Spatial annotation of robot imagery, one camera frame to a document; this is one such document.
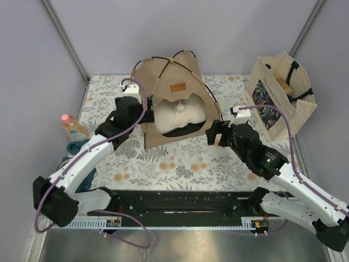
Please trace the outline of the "white fluffy cushion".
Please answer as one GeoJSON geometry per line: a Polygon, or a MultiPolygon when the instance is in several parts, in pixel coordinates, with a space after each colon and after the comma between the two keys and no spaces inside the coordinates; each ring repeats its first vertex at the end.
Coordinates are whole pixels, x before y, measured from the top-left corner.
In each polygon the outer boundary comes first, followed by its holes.
{"type": "Polygon", "coordinates": [[[158,132],[166,134],[188,124],[205,122],[207,109],[202,98],[192,93],[187,99],[162,100],[154,110],[154,118],[158,132]]]}

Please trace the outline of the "teal double pet bowl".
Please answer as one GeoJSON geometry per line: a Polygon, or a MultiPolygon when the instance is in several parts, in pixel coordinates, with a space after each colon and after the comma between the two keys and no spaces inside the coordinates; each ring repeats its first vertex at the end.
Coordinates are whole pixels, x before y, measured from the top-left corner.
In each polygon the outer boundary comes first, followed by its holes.
{"type": "MultiPolygon", "coordinates": [[[[61,163],[59,164],[57,170],[63,168],[66,164],[70,162],[70,160],[76,156],[80,150],[84,147],[86,143],[89,142],[89,139],[83,139],[81,141],[72,141],[67,145],[67,154],[70,155],[66,156],[62,159],[61,163]]],[[[82,171],[90,171],[89,174],[85,175],[82,182],[79,184],[79,186],[76,189],[75,193],[82,193],[87,192],[90,190],[92,186],[92,182],[94,179],[94,175],[97,172],[96,168],[92,168],[91,164],[87,163],[88,161],[85,159],[83,160],[82,157],[79,158],[79,161],[74,164],[74,168],[82,168],[82,171]]]]}

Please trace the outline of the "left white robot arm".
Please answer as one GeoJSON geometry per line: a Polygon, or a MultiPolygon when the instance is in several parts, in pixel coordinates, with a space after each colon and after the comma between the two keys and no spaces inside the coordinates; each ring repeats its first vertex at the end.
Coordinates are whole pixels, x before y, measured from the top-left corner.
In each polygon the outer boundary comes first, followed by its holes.
{"type": "Polygon", "coordinates": [[[154,122],[152,99],[139,102],[135,97],[115,99],[116,109],[98,126],[88,143],[65,166],[48,178],[33,182],[33,202],[37,214],[59,227],[68,225],[76,215],[92,211],[111,216],[118,211],[117,194],[100,187],[77,192],[95,167],[125,142],[139,123],[154,122]]]}

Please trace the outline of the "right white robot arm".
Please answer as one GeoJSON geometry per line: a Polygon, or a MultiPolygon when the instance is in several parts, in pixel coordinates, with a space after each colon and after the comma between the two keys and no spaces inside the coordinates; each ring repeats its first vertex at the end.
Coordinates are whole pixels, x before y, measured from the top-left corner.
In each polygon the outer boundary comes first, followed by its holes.
{"type": "Polygon", "coordinates": [[[264,212],[283,217],[311,231],[328,248],[342,252],[348,243],[348,205],[326,193],[302,174],[295,174],[292,164],[280,152],[264,145],[257,131],[248,123],[230,125],[215,120],[206,130],[207,143],[229,147],[254,174],[281,186],[296,200],[283,199],[258,187],[248,198],[249,212],[264,212]]]}

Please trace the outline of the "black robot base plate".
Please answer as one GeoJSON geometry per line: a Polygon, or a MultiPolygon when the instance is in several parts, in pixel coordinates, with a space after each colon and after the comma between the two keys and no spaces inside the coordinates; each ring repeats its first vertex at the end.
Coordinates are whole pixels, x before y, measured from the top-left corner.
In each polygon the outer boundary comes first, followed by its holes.
{"type": "Polygon", "coordinates": [[[264,217],[253,192],[114,190],[107,211],[138,220],[159,214],[213,213],[232,217],[264,217]]]}

